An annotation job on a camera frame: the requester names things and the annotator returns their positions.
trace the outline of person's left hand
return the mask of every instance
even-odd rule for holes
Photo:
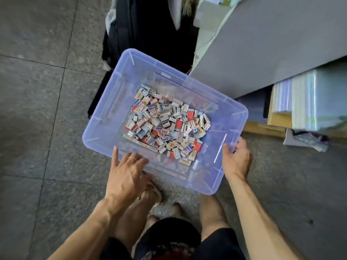
[[[135,152],[126,153],[119,162],[118,148],[115,146],[105,199],[112,201],[115,206],[130,206],[153,177],[152,174],[141,177],[141,172],[148,162],[148,159]]]

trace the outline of black shorts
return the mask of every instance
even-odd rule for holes
[[[155,251],[158,246],[170,242],[183,243],[194,248],[192,260],[245,260],[233,229],[218,229],[201,242],[200,233],[190,222],[173,217],[159,220],[145,232],[136,246],[134,259],[141,260],[148,252]],[[130,260],[132,258],[119,240],[110,238],[100,259]]]

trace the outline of person's right hand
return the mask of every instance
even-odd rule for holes
[[[224,144],[222,166],[229,183],[237,179],[246,181],[251,162],[252,154],[247,148],[245,139],[239,138],[235,153],[230,153],[229,145]]]

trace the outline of plastic bin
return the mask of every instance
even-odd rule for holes
[[[123,137],[134,96],[141,84],[204,111],[210,119],[211,127],[201,139],[202,147],[190,167],[167,158],[166,153],[156,153]],[[230,144],[230,151],[234,151],[247,117],[244,105],[140,51],[127,49],[119,59],[82,140],[87,148],[109,157],[115,145],[119,148],[119,158],[127,152],[138,152],[150,161],[145,171],[197,192],[213,194],[224,175],[223,144]]]

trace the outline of floor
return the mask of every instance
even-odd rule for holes
[[[109,0],[0,0],[0,259],[46,259],[105,192],[110,159],[84,147],[87,109],[103,77]],[[327,153],[244,135],[249,183],[309,259],[345,259],[347,146]],[[164,217],[179,201],[199,227],[199,196],[157,179]],[[235,201],[217,192],[247,254]]]

